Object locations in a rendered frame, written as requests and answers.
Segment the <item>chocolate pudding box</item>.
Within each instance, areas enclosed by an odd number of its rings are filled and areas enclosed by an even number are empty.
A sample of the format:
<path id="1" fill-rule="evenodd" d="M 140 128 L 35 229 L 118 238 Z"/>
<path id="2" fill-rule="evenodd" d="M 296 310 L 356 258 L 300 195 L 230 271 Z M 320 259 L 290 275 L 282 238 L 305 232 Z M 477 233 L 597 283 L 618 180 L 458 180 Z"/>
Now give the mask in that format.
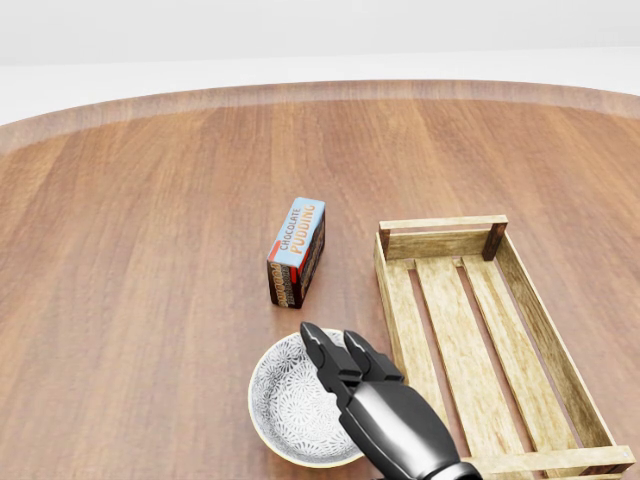
<path id="1" fill-rule="evenodd" d="M 325 207 L 320 200 L 293 201 L 267 257 L 274 305 L 302 307 L 325 246 Z"/>

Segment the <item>wooden slat tray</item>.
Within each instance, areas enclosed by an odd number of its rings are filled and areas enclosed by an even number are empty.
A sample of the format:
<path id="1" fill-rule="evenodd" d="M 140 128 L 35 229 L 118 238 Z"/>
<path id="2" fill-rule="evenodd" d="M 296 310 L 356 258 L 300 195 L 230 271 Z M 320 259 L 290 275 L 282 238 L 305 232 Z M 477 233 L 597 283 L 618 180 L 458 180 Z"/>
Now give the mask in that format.
<path id="1" fill-rule="evenodd" d="M 622 480 L 619 445 L 503 215 L 383 221 L 374 264 L 395 362 L 484 480 Z"/>

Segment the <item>patterned black white bowl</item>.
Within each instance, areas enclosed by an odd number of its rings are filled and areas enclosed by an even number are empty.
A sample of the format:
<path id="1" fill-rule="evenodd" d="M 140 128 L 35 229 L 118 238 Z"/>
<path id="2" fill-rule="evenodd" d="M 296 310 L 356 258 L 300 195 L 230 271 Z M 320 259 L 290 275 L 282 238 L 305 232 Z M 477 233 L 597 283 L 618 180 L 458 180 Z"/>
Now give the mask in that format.
<path id="1" fill-rule="evenodd" d="M 327 392 L 292 333 L 260 358 L 248 386 L 248 411 L 265 445 L 308 468 L 334 468 L 364 456 L 339 422 L 336 396 Z"/>

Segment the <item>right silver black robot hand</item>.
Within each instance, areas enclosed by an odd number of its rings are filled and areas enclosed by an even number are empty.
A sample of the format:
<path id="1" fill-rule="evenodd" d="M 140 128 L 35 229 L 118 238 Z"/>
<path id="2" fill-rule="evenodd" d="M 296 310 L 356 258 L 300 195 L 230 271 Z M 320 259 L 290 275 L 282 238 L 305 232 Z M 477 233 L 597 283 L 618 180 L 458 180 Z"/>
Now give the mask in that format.
<path id="1" fill-rule="evenodd" d="M 300 335 L 340 424 L 386 480 L 427 480 L 460 462 L 435 410 L 364 337 L 346 330 L 339 346 L 311 322 Z"/>

